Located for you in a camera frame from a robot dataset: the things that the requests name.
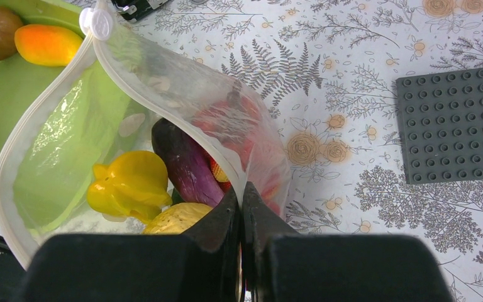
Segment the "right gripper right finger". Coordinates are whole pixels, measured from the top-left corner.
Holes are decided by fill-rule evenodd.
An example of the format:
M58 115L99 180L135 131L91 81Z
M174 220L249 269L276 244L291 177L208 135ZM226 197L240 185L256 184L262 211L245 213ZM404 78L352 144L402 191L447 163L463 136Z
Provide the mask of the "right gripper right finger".
M248 182L242 269L254 301L451 301L436 260L408 235L305 235Z

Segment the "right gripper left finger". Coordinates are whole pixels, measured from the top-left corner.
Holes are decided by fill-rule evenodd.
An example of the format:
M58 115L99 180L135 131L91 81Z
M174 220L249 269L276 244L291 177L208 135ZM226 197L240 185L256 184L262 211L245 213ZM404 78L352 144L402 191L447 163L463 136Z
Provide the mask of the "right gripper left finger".
M64 234L35 254L18 301L238 301L234 191L179 235Z

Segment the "yellow lemon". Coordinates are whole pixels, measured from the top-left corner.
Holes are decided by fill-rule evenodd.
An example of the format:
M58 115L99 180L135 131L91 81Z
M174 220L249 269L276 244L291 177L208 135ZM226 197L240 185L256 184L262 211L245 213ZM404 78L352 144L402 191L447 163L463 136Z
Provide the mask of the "yellow lemon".
M202 203L179 203L161 212L149 224L142 234L178 235L194 226L213 208Z

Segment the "purple eggplant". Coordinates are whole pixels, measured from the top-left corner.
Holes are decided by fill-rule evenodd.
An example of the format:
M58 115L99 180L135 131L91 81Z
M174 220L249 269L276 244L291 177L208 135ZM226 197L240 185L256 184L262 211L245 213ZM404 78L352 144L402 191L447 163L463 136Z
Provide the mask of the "purple eggplant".
M201 146L165 118L152 126L151 137L153 151L163 160L182 200L217 206L225 193L213 177Z

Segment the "yellow banana piece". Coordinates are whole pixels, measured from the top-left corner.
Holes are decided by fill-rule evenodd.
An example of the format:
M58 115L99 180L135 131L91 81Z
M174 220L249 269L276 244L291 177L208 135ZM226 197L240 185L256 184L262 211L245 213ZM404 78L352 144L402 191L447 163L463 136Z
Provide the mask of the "yellow banana piece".
M151 151L125 152L108 165L93 165L92 170L95 180L86 201L97 212L147 224L172 204L166 165Z

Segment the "clear zip top bag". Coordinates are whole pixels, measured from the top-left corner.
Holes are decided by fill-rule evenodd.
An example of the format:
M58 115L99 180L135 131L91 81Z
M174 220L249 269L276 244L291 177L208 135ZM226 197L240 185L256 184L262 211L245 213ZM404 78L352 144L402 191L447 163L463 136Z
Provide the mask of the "clear zip top bag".
M42 139L40 148L34 145L34 130L59 106L64 107L65 117L71 116L69 104L75 103L84 92L79 85L81 73L85 71L79 52L85 44L92 45L97 62L117 87L132 101L146 108L149 114L130 148L107 160L94 161L93 165L108 164L131 150L151 150L152 126L157 120L165 118L218 162L231 181L236 196L242 198L250 181L242 179L244 173L238 164L227 161L229 153L217 139L193 126L191 120L198 111L217 101L241 96L261 101L269 114L260 95L243 82L131 31L109 1L98 1L93 8L84 9L79 24L86 39L77 55L57 81L52 82L25 111L0 153L0 229L8 247L24 268L29 266L40 246L58 233L138 232L135 218L130 218L128 223L117 222L114 216L91 210L86 203L87 188L82 193L84 206L77 207L66 220L55 226L36 225L30 228L17 208L18 176L28 175L21 170L21 159L40 159L41 165L36 168L35 174L58 184L64 183L65 176L74 176L78 171L77 161L65 159L61 146L57 144L55 136L62 126L53 121L53 128ZM92 171L89 185L93 180Z

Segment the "orange mango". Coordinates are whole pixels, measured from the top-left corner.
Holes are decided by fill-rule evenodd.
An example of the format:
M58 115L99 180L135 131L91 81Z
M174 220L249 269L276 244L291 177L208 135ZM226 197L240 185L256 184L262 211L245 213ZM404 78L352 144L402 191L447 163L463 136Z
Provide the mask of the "orange mango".
M14 42L18 53L29 63L65 67L78 52L83 39L61 26L29 24L15 31Z

